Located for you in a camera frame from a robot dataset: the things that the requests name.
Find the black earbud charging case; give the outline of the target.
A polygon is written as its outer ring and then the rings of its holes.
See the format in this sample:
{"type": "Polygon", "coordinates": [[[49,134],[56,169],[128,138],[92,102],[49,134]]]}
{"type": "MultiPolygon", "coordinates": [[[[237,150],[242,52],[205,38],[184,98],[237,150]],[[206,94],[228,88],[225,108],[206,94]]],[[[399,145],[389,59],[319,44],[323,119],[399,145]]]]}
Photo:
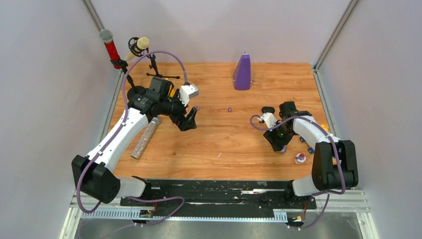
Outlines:
{"type": "Polygon", "coordinates": [[[273,114],[275,112],[275,108],[274,107],[269,107],[269,106],[265,106],[261,108],[261,112],[264,113],[271,113],[273,114]]]}

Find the lavender oval charging case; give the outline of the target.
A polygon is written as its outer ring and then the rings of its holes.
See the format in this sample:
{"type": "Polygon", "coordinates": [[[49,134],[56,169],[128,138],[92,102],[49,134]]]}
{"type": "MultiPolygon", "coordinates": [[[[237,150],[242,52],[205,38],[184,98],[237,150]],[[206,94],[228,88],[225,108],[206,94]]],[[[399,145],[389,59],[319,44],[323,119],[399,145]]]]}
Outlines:
{"type": "Polygon", "coordinates": [[[286,148],[286,147],[284,147],[283,149],[281,149],[280,151],[278,151],[278,153],[283,154],[283,153],[285,153],[286,151],[287,151],[287,148],[286,148]]]}

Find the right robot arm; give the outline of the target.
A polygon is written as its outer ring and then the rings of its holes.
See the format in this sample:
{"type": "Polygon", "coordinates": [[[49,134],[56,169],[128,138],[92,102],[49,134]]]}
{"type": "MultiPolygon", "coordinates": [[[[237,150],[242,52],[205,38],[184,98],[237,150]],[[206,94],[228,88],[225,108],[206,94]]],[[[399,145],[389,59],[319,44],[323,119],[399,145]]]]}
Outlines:
{"type": "Polygon", "coordinates": [[[294,136],[299,136],[313,150],[311,174],[290,182],[284,194],[287,206],[296,208],[304,196],[323,192],[343,194],[359,182],[355,144],[341,140],[318,124],[308,111],[299,111],[293,101],[280,104],[280,120],[273,107],[263,107],[258,121],[266,124],[264,137],[275,152],[285,152],[294,136]]]}

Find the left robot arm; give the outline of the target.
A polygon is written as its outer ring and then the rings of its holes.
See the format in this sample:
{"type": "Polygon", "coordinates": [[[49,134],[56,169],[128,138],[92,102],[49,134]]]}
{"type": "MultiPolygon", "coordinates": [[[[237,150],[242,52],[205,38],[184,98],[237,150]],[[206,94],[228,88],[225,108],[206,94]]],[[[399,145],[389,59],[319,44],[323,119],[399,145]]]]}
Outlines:
{"type": "Polygon", "coordinates": [[[147,182],[137,176],[118,178],[113,171],[135,136],[160,115],[168,116],[180,131],[197,127],[197,109],[186,111],[189,100],[199,94],[194,84],[175,89],[171,81],[153,77],[149,88],[136,86],[127,93],[127,108],[106,137],[87,155],[72,160],[75,186],[101,203],[133,197],[141,206],[152,201],[147,182]]]}

